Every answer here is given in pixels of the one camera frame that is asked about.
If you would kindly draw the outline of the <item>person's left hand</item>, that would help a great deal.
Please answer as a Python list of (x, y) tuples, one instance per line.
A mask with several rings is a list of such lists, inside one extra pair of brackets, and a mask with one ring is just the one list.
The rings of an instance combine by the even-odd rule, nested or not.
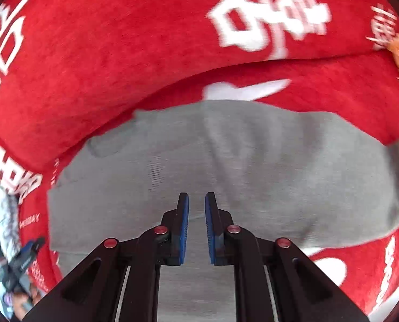
[(12, 295), (13, 316), (10, 321), (22, 321), (27, 315), (27, 306), (35, 306), (42, 298), (41, 292), (34, 286), (31, 287), (30, 295), (24, 293), (15, 293)]

